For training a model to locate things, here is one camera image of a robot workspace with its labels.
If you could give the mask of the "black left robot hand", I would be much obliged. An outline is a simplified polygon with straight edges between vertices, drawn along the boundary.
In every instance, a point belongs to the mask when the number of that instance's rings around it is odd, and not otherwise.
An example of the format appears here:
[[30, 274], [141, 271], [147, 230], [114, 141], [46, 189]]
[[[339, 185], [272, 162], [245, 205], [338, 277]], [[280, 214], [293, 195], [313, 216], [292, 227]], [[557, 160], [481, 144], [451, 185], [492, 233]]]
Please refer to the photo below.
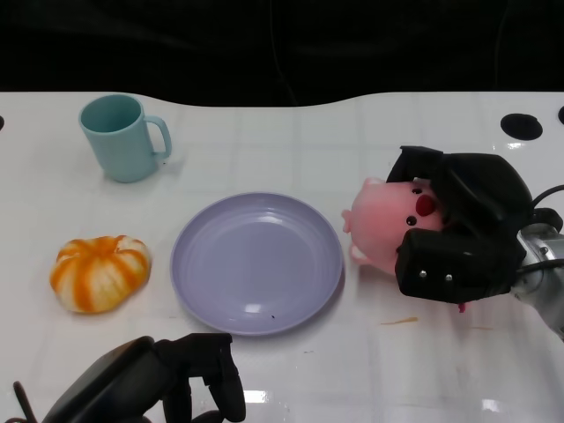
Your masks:
[[[55, 402], [47, 422], [140, 422], [162, 403], [168, 422], [242, 422], [246, 403], [229, 334], [145, 336], [98, 358]], [[192, 415], [189, 381], [201, 378], [216, 411]]]

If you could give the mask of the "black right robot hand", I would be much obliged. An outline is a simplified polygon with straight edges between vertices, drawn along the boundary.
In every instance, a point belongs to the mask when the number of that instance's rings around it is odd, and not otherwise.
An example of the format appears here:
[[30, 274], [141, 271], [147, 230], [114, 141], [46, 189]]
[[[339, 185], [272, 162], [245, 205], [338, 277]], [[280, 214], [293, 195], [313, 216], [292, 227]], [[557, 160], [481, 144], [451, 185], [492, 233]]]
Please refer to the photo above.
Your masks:
[[428, 181], [445, 227], [406, 232], [395, 266], [400, 292], [452, 304], [508, 293], [525, 257], [516, 236], [532, 215], [517, 171], [495, 154], [405, 146], [388, 180], [415, 179]]

